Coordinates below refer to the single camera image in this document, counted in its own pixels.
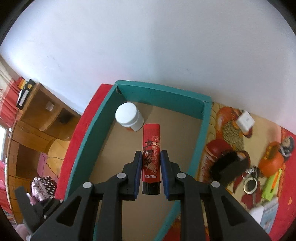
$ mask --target white wall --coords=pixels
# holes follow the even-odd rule
[[[296,133],[296,36],[266,0],[36,0],[0,54],[79,112],[101,83],[137,80]]]

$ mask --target red fabric edge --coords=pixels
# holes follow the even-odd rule
[[[86,107],[83,115],[81,116],[75,131],[73,133],[72,139],[70,141],[68,150],[66,152],[62,167],[61,173],[59,176],[59,183],[57,185],[57,190],[55,193],[55,198],[64,199],[65,193],[68,185],[68,181],[70,178],[70,174],[72,171],[72,167],[77,156],[77,152],[82,143],[82,140],[85,136],[85,133],[95,116],[98,108],[103,102],[105,96],[110,91],[113,85],[109,84],[101,84],[94,96],[92,97],[90,103]]]

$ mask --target white cube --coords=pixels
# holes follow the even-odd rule
[[[248,130],[251,129],[251,127],[255,124],[254,119],[249,114],[249,112],[245,111],[237,120],[236,124],[239,126],[239,128],[242,130],[242,132],[248,132]]]

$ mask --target metal ring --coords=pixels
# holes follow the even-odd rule
[[[255,187],[254,187],[253,190],[251,190],[251,191],[247,191],[247,190],[246,190],[246,185],[247,185],[247,183],[248,183],[249,181],[252,181],[252,180],[255,180]],[[253,194],[253,193],[256,191],[257,187],[258,187],[258,181],[257,181],[255,178],[253,178],[253,177],[250,177],[250,178],[248,178],[247,180],[244,181],[243,188],[244,188],[244,192],[245,192],[246,194]]]

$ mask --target orange object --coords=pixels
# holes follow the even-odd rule
[[[279,152],[280,143],[271,142],[265,150],[264,156],[259,162],[259,169],[265,177],[274,175],[284,163],[284,157]]]

